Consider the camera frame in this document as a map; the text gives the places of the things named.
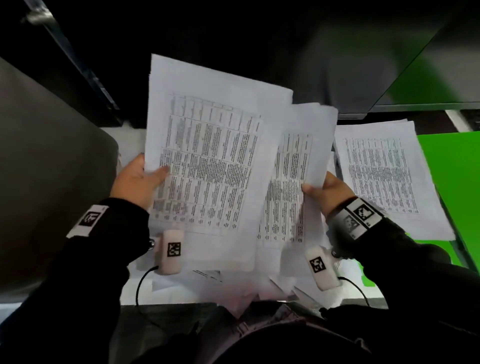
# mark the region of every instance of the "black clothing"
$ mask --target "black clothing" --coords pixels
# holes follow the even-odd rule
[[[127,265],[149,248],[148,213],[115,198],[99,204],[109,208],[90,235],[68,239],[49,276],[0,326],[0,363],[26,363],[32,358],[45,363],[108,362]],[[437,247],[416,244],[386,218],[356,243],[353,256],[382,290],[389,310],[355,305],[325,310],[329,330],[352,341],[363,338],[373,358],[454,353],[458,358],[474,352],[480,344],[477,274],[449,264]],[[295,328],[295,337],[299,335]],[[288,345],[288,336],[282,337],[285,342],[277,341],[279,347]],[[193,350],[191,337],[188,342]],[[328,347],[318,345],[298,358],[320,362],[333,354],[342,357],[340,352],[327,354]],[[241,349],[232,347],[229,355],[235,348],[239,354],[233,357],[238,360],[241,353],[248,354],[242,344]],[[168,348],[156,352],[149,353],[151,361],[146,356],[138,362],[169,362]],[[261,356],[251,357],[250,361]]]

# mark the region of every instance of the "black cable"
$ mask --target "black cable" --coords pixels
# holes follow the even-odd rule
[[[366,302],[367,306],[371,307],[370,303],[368,302],[367,296],[365,296],[365,294],[362,292],[362,290],[355,283],[353,283],[351,280],[349,280],[348,278],[345,278],[345,277],[338,277],[338,279],[346,280],[347,282],[350,282],[351,284],[353,284],[355,286],[355,288],[357,288],[357,290],[359,290],[360,293],[362,294],[363,298],[365,299],[365,302]]]
[[[137,311],[140,315],[142,315],[144,317],[145,320],[147,320],[149,323],[151,323],[153,326],[156,326],[158,327],[159,329],[163,330],[163,328],[157,324],[156,322],[150,320],[148,318],[148,316],[146,314],[144,314],[141,309],[140,309],[140,306],[138,305],[138,292],[140,291],[140,286],[142,285],[142,282],[144,281],[146,275],[150,272],[153,272],[154,270],[157,270],[158,269],[158,266],[155,266],[155,267],[151,267],[148,271],[145,272],[145,274],[143,275],[142,278],[140,278],[140,282],[138,282],[138,286],[137,286],[137,293],[135,294],[135,306],[137,307]]]

